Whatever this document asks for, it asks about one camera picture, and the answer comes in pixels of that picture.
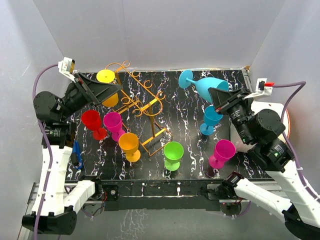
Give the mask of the magenta plastic wine glass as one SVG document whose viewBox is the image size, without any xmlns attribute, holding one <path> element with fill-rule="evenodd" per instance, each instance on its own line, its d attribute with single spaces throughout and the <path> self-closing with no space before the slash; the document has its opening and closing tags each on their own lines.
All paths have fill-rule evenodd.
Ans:
<svg viewBox="0 0 320 240">
<path fill-rule="evenodd" d="M 117 112 L 109 112 L 103 117 L 103 124 L 115 142 L 118 142 L 120 137 L 126 132 L 123 130 L 122 117 Z"/>
</svg>

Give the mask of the yellow-orange plastic wine glass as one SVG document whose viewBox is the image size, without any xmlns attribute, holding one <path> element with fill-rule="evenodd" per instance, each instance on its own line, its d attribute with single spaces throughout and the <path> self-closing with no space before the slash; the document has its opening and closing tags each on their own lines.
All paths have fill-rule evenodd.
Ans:
<svg viewBox="0 0 320 240">
<path fill-rule="evenodd" d="M 110 84 L 112 83 L 116 78 L 115 73 L 112 70 L 109 69 L 103 69 L 100 70 L 97 75 L 96 75 L 96 79 L 101 82 L 101 83 L 107 83 Z M 119 102 L 119 97 L 118 97 L 118 93 L 115 93 L 114 95 L 112 95 L 111 97 L 109 97 L 107 100 L 105 100 L 102 105 L 108 108 L 112 108 L 115 105 L 117 105 Z"/>
</svg>

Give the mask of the light blue plastic wine glass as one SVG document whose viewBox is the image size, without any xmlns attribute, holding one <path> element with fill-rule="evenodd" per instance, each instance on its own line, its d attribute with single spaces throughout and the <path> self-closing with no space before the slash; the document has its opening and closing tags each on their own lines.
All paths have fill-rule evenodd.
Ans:
<svg viewBox="0 0 320 240">
<path fill-rule="evenodd" d="M 195 85 L 200 97 L 211 104 L 213 101 L 209 93 L 209 88 L 215 88 L 223 91 L 229 90 L 229 84 L 226 80 L 221 80 L 215 77 L 205 77 L 195 81 L 193 80 L 193 77 L 193 72 L 190 69 L 184 70 L 178 78 L 179 87 L 186 89 L 191 84 Z"/>
</svg>

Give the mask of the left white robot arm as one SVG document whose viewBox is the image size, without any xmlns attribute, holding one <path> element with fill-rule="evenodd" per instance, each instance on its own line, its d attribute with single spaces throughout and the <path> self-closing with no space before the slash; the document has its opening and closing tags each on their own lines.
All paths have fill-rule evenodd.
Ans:
<svg viewBox="0 0 320 240">
<path fill-rule="evenodd" d="M 75 73 L 64 97 L 49 91 L 32 90 L 35 114 L 42 132 L 42 168 L 37 196 L 22 226 L 34 234 L 71 235 L 77 213 L 91 198 L 99 199 L 103 187 L 96 176 L 84 176 L 69 194 L 65 194 L 66 172 L 76 136 L 76 124 L 70 116 L 88 104 L 97 106 L 121 90 L 119 84 L 91 80 Z"/>
</svg>

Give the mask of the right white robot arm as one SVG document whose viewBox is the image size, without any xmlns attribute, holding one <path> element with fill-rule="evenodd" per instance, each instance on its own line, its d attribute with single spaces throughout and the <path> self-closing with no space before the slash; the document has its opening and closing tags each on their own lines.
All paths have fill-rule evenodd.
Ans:
<svg viewBox="0 0 320 240">
<path fill-rule="evenodd" d="M 225 91 L 210 87 L 215 112 L 228 115 L 241 140 L 252 145 L 248 155 L 272 177 L 287 195 L 273 194 L 250 182 L 238 172 L 232 172 L 216 188 L 219 195 L 247 199 L 280 219 L 300 240 L 320 238 L 320 198 L 312 192 L 305 178 L 300 178 L 297 160 L 288 142 L 279 139 L 286 127 L 279 114 L 269 108 L 254 113 L 250 91 L 245 88 Z"/>
</svg>

